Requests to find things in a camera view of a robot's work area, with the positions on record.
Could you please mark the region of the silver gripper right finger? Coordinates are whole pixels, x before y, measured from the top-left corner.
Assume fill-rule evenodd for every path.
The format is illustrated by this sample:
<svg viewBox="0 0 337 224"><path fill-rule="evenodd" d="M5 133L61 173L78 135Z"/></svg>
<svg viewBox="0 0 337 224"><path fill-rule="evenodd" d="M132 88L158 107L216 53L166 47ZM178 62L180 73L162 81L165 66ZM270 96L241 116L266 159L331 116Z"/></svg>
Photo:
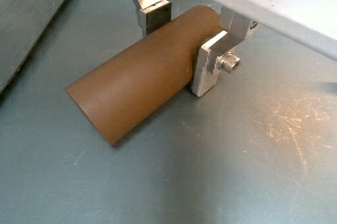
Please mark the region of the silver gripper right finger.
<svg viewBox="0 0 337 224"><path fill-rule="evenodd" d="M237 45L254 32L258 23L228 8L221 8L221 32L200 47L190 91L201 97L216 85L220 72L232 74L241 59L234 54Z"/></svg>

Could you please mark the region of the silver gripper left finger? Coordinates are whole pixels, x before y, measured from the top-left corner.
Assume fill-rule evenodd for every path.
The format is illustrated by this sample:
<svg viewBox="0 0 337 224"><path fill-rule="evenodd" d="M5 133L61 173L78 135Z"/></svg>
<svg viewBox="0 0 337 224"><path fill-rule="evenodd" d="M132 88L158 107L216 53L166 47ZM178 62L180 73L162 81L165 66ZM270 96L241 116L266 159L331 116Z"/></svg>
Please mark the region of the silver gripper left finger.
<svg viewBox="0 0 337 224"><path fill-rule="evenodd" d="M133 0L133 2L145 37L170 21L170 2L168 0Z"/></svg>

